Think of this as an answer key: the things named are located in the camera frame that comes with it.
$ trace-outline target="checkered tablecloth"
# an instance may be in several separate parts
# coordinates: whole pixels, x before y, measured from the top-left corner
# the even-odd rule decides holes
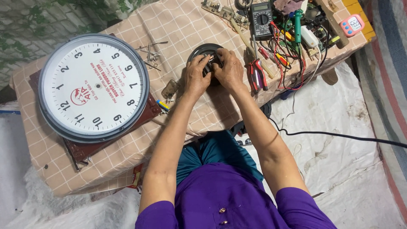
[[[349,16],[341,1],[335,4],[340,11],[335,14],[338,21]],[[173,79],[183,85],[181,78],[186,60],[193,49],[204,43],[216,43],[224,48],[234,50],[244,64],[245,45],[239,35],[232,31],[219,17],[201,9],[201,0],[163,0],[144,6],[126,20],[112,26],[102,33],[114,33],[135,48],[145,46],[149,42],[169,41],[168,44],[156,45],[153,51],[164,55],[159,57],[158,68],[149,70],[150,92],[156,99],[163,100],[162,89]],[[244,30],[249,39],[250,32]],[[350,44],[343,48],[329,49],[323,70],[334,67],[347,58],[356,49],[362,47],[366,39],[358,34],[350,39]],[[46,124],[38,109],[38,100],[28,81],[29,76],[41,69],[47,57],[33,61],[13,74],[13,86],[18,96],[21,116],[24,121],[31,160],[43,180],[50,186],[55,195],[81,192],[99,192],[131,184],[132,168],[145,162],[165,127],[168,116],[158,116],[122,139],[109,145],[92,156],[92,163],[77,172],[72,166],[61,138]],[[267,60],[274,79],[267,78],[269,90],[261,91],[253,99],[261,106],[280,91],[276,90],[280,80],[276,65]],[[306,60],[306,75],[311,74],[317,60]],[[286,83],[297,75],[299,66],[293,65],[286,76]],[[182,95],[183,86],[175,95]],[[219,87],[209,88],[198,100],[188,122],[185,140],[204,135],[207,131],[224,130],[242,120],[239,108],[227,91]]]

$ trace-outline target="round clock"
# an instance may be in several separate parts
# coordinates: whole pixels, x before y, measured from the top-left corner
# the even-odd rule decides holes
[[[41,113],[55,132],[96,143],[120,136],[137,121],[146,106],[149,77],[129,44],[86,34],[50,55],[38,92]]]

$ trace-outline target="woman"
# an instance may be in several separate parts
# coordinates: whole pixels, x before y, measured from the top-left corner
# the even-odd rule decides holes
[[[233,51],[218,49],[224,67],[202,77],[209,56],[186,65],[185,93],[152,154],[143,180],[136,228],[335,228],[319,210],[294,157],[243,83]],[[228,131],[210,132],[184,146],[188,119],[212,77],[233,96],[256,148],[263,175]]]

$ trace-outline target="pink digital timer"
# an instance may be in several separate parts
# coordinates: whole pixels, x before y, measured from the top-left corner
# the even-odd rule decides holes
[[[349,16],[339,25],[342,27],[347,37],[352,37],[365,27],[365,23],[363,22],[359,14],[353,14]]]

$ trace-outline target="white plastic part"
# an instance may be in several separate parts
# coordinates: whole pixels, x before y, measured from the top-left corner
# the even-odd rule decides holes
[[[318,38],[305,25],[301,26],[301,37],[310,48],[318,46]]]

